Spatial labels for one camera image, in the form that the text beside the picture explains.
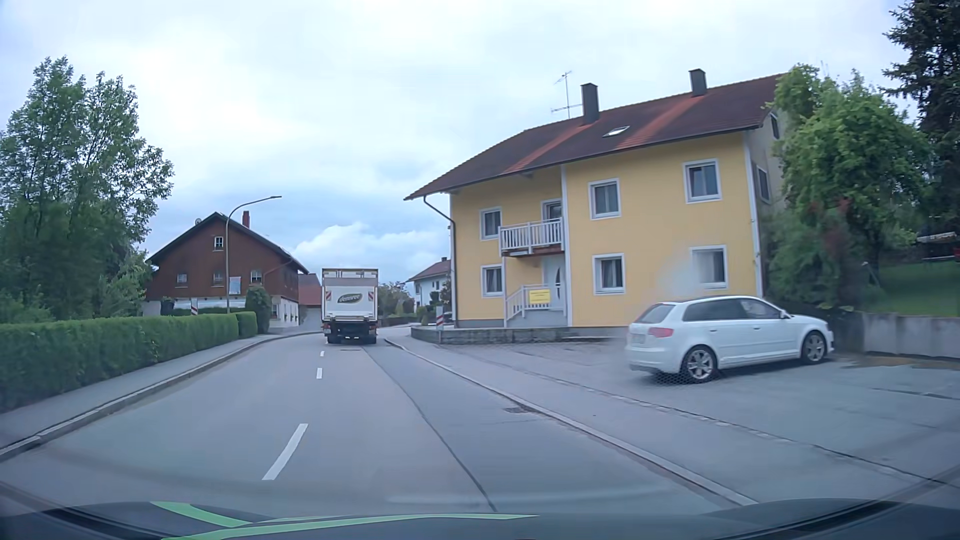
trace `chimney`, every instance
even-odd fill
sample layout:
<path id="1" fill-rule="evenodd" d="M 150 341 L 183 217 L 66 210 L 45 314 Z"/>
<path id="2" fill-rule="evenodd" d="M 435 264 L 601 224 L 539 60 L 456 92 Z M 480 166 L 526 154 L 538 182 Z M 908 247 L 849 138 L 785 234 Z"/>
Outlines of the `chimney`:
<path id="1" fill-rule="evenodd" d="M 580 92 L 582 95 L 581 103 L 583 103 L 584 107 L 584 119 L 580 125 L 586 126 L 600 119 L 600 101 L 597 99 L 597 85 L 594 83 L 580 85 Z"/>
<path id="2" fill-rule="evenodd" d="M 707 73 L 699 67 L 690 70 L 690 90 L 693 97 L 702 96 L 707 93 Z"/>

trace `sky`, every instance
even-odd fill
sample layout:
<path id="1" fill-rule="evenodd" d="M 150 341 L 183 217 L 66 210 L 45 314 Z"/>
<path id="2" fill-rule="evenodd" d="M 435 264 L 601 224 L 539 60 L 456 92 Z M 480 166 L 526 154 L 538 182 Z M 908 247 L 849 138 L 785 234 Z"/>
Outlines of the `sky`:
<path id="1" fill-rule="evenodd" d="M 45 57 L 122 75 L 176 176 L 144 248 L 269 195 L 251 226 L 311 271 L 405 281 L 449 254 L 447 222 L 403 198 L 524 129 L 566 118 L 559 76 L 610 109 L 798 62 L 848 78 L 905 53 L 889 0 L 0 0 L 0 115 Z M 448 209 L 447 196 L 428 199 Z"/>

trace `white truck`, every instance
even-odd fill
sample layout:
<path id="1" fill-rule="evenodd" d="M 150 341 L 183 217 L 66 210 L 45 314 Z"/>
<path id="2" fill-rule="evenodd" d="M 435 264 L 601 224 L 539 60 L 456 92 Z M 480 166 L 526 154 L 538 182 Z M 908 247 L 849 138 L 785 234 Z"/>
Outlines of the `white truck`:
<path id="1" fill-rule="evenodd" d="M 376 343 L 376 268 L 324 268 L 323 321 L 327 343 L 354 338 Z"/>

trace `parking lot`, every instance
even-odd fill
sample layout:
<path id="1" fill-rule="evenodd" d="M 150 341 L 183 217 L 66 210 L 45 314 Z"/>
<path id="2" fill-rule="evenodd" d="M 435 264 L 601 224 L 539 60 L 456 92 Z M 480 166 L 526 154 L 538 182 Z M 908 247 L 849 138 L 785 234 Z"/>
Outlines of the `parking lot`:
<path id="1" fill-rule="evenodd" d="M 883 498 L 960 464 L 960 362 L 835 354 L 682 384 L 630 371 L 617 343 L 393 340 L 758 501 Z"/>

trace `asphalt road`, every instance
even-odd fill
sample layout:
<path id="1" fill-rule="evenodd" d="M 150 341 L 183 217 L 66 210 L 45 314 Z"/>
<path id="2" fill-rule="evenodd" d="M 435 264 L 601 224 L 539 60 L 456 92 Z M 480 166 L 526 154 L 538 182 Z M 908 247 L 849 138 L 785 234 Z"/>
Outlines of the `asphalt road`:
<path id="1" fill-rule="evenodd" d="M 262 345 L 2 462 L 0 481 L 55 505 L 174 501 L 276 516 L 726 505 L 382 341 L 319 335 Z"/>

